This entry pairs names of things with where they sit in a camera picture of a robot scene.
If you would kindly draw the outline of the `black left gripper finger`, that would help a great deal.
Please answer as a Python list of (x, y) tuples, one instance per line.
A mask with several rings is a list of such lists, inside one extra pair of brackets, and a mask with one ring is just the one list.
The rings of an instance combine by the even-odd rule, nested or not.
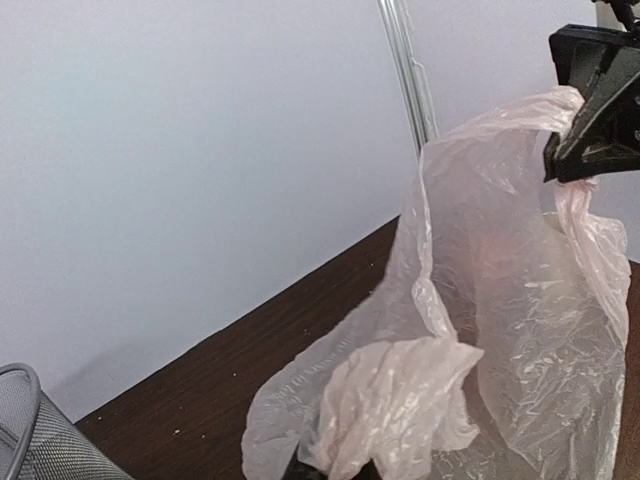
[(298, 459), (298, 449), (294, 453), (285, 469), (283, 480), (325, 480), (325, 475)]

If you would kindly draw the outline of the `grey mesh trash bin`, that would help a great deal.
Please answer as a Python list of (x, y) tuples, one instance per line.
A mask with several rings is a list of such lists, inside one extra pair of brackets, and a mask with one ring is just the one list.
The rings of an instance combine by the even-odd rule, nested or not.
[(1, 368), (1, 477), (128, 479), (41, 388), (28, 365)]

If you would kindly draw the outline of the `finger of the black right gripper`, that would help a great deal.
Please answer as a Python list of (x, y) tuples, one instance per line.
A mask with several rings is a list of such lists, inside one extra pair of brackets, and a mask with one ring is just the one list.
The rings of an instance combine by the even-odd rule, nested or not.
[(639, 33), (566, 25), (549, 37), (560, 85), (586, 90), (595, 80), (623, 85), (639, 72)]
[(585, 93), (569, 132), (544, 148), (546, 182), (639, 169), (639, 75), (595, 74)]

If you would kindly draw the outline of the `pink plastic trash bag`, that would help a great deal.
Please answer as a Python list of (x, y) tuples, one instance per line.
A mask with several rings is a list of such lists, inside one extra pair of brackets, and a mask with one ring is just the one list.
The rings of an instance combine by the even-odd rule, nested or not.
[(329, 479), (609, 479), (631, 269), (593, 180), (540, 204), (543, 132), (572, 87), (518, 100), (428, 142), (381, 283), (271, 377), (250, 406), (249, 479), (298, 460)]

